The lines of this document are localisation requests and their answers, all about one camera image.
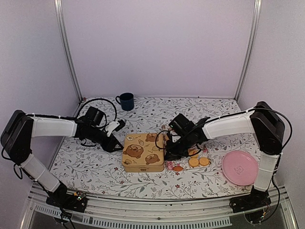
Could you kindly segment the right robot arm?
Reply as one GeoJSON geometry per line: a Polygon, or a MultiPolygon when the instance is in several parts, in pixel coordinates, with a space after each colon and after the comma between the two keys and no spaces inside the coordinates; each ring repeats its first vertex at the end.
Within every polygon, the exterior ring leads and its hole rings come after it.
{"type": "Polygon", "coordinates": [[[265,195],[276,173],[280,154],[285,147],[283,142],[285,124],[284,116],[273,110],[266,102],[261,101],[256,106],[235,114],[211,119],[204,117],[197,123],[192,122],[183,114],[178,114],[170,123],[170,131],[179,137],[169,140],[165,146],[165,159],[178,160],[188,156],[188,149],[196,145],[204,145],[212,141],[226,140],[225,146],[239,149],[246,143],[253,143],[261,153],[258,175],[253,185],[255,191],[246,198],[250,208],[258,207],[264,202],[265,195]]]}

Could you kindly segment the tin lid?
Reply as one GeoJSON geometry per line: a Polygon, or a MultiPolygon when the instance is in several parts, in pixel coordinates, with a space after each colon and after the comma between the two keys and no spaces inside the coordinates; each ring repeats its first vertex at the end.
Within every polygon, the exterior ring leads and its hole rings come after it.
{"type": "Polygon", "coordinates": [[[122,165],[125,168],[162,166],[164,164],[164,141],[156,133],[129,134],[125,137],[122,165]]]}

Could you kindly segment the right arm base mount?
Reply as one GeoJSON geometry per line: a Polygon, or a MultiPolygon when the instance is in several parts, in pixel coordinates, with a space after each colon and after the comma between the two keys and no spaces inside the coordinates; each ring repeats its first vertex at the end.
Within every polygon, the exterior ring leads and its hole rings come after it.
{"type": "Polygon", "coordinates": [[[270,204],[271,199],[267,192],[250,193],[249,195],[231,198],[229,201],[233,213],[262,208],[270,204]]]}

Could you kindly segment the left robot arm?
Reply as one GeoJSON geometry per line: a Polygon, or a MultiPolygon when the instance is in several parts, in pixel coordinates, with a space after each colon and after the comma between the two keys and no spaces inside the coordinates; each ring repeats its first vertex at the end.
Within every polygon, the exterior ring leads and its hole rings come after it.
{"type": "Polygon", "coordinates": [[[101,124],[106,115],[99,109],[90,107],[80,117],[27,114],[16,110],[0,135],[2,151],[6,160],[12,161],[22,172],[52,193],[52,199],[60,207],[67,207],[71,197],[66,186],[41,162],[39,155],[49,153],[55,140],[76,138],[98,144],[105,152],[122,150],[122,145],[114,132],[125,126],[123,120],[115,118],[110,123],[101,124]]]}

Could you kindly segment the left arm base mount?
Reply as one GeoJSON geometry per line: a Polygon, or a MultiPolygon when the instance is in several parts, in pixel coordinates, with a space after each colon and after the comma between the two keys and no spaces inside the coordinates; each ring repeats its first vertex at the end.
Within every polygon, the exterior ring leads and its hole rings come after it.
{"type": "Polygon", "coordinates": [[[60,183],[54,192],[47,191],[46,203],[62,209],[84,213],[88,203],[86,194],[80,191],[69,194],[67,190],[67,187],[60,183]]]}

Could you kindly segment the gold cookie tin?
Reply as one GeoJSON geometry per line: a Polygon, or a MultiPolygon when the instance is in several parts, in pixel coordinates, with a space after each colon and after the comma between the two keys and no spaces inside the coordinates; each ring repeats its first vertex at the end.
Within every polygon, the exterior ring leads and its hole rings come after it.
{"type": "Polygon", "coordinates": [[[164,164],[160,165],[133,165],[122,164],[124,170],[128,173],[150,173],[150,172],[162,172],[164,170],[164,164]]]}

